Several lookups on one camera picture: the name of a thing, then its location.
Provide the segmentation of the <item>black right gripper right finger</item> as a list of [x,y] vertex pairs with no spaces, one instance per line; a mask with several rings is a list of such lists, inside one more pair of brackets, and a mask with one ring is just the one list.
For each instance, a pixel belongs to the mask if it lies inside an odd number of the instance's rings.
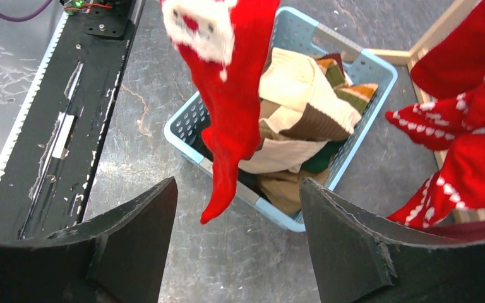
[[308,178],[300,194],[322,302],[485,302],[485,236],[410,229]]

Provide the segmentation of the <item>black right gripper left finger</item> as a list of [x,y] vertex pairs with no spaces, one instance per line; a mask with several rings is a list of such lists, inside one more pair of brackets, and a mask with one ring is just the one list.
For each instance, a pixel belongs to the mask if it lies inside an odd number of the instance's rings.
[[177,207],[175,178],[86,222],[0,242],[0,302],[156,302]]

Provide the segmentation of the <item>red white patterned sock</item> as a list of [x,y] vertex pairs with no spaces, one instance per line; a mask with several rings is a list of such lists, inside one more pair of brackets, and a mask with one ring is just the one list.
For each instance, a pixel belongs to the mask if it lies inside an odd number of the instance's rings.
[[386,119],[446,157],[389,219],[424,229],[453,210],[485,209],[485,1],[416,63],[410,77],[433,101],[389,111]]

